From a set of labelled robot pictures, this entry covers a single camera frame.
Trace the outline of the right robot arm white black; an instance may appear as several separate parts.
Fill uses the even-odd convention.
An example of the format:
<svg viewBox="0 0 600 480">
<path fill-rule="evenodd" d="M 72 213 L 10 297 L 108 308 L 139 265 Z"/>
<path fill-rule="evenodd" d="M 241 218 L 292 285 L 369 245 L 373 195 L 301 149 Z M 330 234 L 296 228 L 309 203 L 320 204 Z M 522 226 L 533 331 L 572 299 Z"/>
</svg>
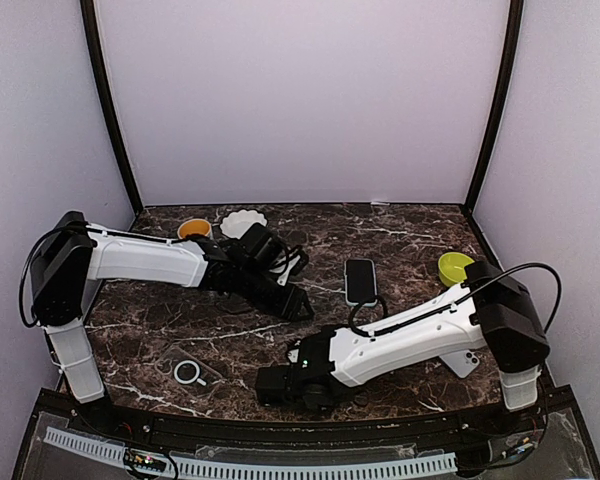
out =
<svg viewBox="0 0 600 480">
<path fill-rule="evenodd" d="M 541 321 L 524 270 L 557 271 L 528 262 L 502 271 L 485 261 L 465 269 L 463 282 L 407 311 L 363 326 L 349 318 L 289 345 L 284 365 L 256 377 L 262 405 L 330 409 L 349 392 L 386 373 L 438 357 L 486 347 L 496 361 L 503 402 L 490 413 L 501 434 L 514 432 L 538 399 L 537 380 L 549 356 L 549 321 Z"/>
</svg>

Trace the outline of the transparent clear phone case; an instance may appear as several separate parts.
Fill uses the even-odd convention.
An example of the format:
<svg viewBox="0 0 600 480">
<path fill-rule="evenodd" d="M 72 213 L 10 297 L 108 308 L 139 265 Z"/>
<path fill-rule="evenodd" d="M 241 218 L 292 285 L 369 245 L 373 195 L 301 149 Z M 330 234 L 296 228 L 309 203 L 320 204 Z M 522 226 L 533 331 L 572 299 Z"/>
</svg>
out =
<svg viewBox="0 0 600 480">
<path fill-rule="evenodd" d="M 201 358 L 177 345 L 170 346 L 154 363 L 169 387 L 193 397 L 211 394 L 224 384 L 224 376 Z"/>
</svg>

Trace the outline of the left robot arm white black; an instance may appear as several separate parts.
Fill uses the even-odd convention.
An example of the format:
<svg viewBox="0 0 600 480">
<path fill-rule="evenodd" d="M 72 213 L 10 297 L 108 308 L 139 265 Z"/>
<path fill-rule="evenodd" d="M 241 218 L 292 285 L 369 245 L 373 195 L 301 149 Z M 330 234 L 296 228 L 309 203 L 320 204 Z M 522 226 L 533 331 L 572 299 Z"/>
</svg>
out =
<svg viewBox="0 0 600 480">
<path fill-rule="evenodd" d="M 83 323 L 89 281 L 158 282 L 235 294 L 256 310 L 286 322 L 311 320 L 307 292 L 290 283 L 308 263 L 304 249 L 290 247 L 249 212 L 234 212 L 221 225 L 223 239 L 188 234 L 170 239 L 123 232 L 65 213 L 31 248 L 18 287 L 22 323 L 41 327 L 81 417 L 100 436 L 121 427 Z"/>
</svg>

